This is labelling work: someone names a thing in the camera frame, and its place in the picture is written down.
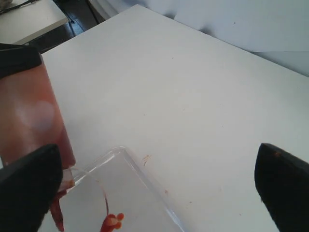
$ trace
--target clear plastic container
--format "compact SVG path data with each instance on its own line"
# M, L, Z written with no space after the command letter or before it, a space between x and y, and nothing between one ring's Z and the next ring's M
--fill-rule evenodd
M186 231L124 147L114 148L86 171L103 185L109 214L125 215L119 232ZM102 189L82 172L77 172L74 180L76 186L60 200L65 231L99 232L106 217ZM57 231L50 214L45 217L39 231Z

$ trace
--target transparent plastic lid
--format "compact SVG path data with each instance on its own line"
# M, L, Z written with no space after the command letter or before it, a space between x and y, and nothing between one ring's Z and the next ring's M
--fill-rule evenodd
M125 216L122 227L115 231L186 231L124 147L114 148L86 171L91 176L76 171L75 187L60 200L66 232L104 232L101 226L107 212L100 184L107 195L109 214ZM57 232L50 213L39 231Z

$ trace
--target white table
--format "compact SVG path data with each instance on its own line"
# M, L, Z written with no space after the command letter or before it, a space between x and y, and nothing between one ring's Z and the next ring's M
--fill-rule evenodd
M189 231L278 231L255 159L309 161L308 78L140 6L43 58L77 166L124 145Z
M25 2L13 0L14 5ZM25 44L68 22L52 0L38 0L0 15L0 43Z

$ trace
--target dark floor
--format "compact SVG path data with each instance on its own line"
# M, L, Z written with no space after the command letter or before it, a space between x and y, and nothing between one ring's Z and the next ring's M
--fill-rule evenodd
M37 47L37 49L44 53L53 47L73 38L76 35L97 25L95 18L86 4L86 0L54 0L60 6L62 11L71 18L71 23L66 23L43 36L29 42L30 45ZM104 19L91 7L94 11L99 23Z

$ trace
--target table surface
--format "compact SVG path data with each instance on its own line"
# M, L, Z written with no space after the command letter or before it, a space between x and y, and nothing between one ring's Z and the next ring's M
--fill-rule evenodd
M254 165L309 161L308 78L140 6L43 58L77 166L124 145L189 231L278 231Z
M24 0L13 0L14 5ZM68 22L52 0L38 0L0 15L0 43L25 44Z

